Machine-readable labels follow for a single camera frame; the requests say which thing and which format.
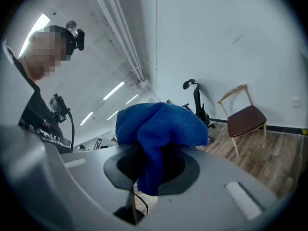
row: ceiling light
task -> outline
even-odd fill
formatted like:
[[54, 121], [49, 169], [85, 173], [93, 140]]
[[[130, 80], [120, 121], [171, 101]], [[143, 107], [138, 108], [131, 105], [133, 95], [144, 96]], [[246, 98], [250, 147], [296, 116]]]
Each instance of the ceiling light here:
[[111, 117], [113, 117], [116, 113], [118, 113], [118, 111], [114, 112], [114, 113], [107, 119], [107, 121], [108, 121]]
[[94, 113], [94, 112], [90, 112], [90, 113], [87, 115], [87, 117], [83, 119], [83, 121], [80, 123], [79, 126], [82, 126], [82, 125], [86, 122], [86, 120], [88, 120], [88, 118], [89, 118], [93, 113]]
[[26, 37], [25, 39], [25, 42], [20, 50], [20, 53], [19, 53], [19, 57], [24, 53], [25, 49], [27, 48], [27, 45], [29, 43], [29, 38], [30, 36], [35, 32], [35, 31], [39, 31], [41, 30], [42, 28], [44, 28], [48, 22], [50, 21], [50, 19], [45, 15], [45, 14], [42, 14], [39, 19], [35, 22], [34, 26], [31, 28], [28, 36]]
[[118, 90], [121, 86], [124, 85], [124, 82], [121, 82], [120, 84], [118, 84], [115, 88], [113, 88], [113, 90], [108, 93], [103, 99], [106, 100], [107, 98], [109, 98], [116, 90]]
[[136, 98], [138, 96], [138, 94], [136, 96], [134, 96], [132, 99], [130, 99], [126, 104], [128, 104], [130, 101], [132, 101], [134, 98]]

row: black cable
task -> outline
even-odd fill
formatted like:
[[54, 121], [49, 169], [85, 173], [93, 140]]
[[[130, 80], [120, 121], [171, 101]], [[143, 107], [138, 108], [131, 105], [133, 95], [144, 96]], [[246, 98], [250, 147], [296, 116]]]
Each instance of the black cable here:
[[71, 141], [71, 150], [73, 151], [73, 147], [74, 147], [74, 137], [75, 137], [75, 126], [74, 126], [72, 114], [71, 114], [70, 112], [68, 112], [68, 116], [69, 116], [69, 118], [71, 119], [71, 122], [72, 122], [72, 141]]
[[148, 205], [146, 204], [146, 202], [140, 196], [138, 196], [136, 193], [134, 193], [134, 195], [137, 196], [144, 203], [144, 205], [146, 207], [146, 214], [148, 214], [149, 213], [149, 209], [148, 209]]

